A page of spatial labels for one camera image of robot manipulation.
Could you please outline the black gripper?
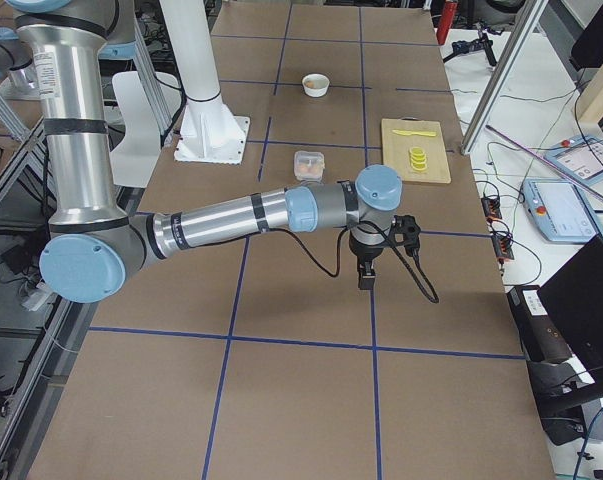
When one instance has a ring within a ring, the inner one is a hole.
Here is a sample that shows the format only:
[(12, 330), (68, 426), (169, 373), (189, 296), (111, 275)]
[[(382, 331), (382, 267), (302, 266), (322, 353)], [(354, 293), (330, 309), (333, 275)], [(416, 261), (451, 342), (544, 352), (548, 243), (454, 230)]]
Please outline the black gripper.
[(362, 230), (351, 230), (349, 248), (357, 258), (358, 289), (372, 291), (375, 286), (376, 272), (373, 261), (388, 247), (380, 234), (371, 234)]

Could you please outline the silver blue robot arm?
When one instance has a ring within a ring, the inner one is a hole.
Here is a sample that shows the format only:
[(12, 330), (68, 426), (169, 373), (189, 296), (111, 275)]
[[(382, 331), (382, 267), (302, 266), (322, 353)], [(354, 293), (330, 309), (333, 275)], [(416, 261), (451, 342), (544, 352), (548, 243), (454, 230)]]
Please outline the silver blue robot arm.
[(115, 46), (133, 49), (133, 3), (16, 1), (13, 9), (33, 53), (57, 191), (39, 269), (63, 298), (98, 302), (156, 261), (270, 231), (338, 228), (349, 235), (361, 272), (393, 245), (402, 183), (383, 165), (353, 181), (256, 193), (190, 212), (127, 214), (115, 198), (98, 57)]

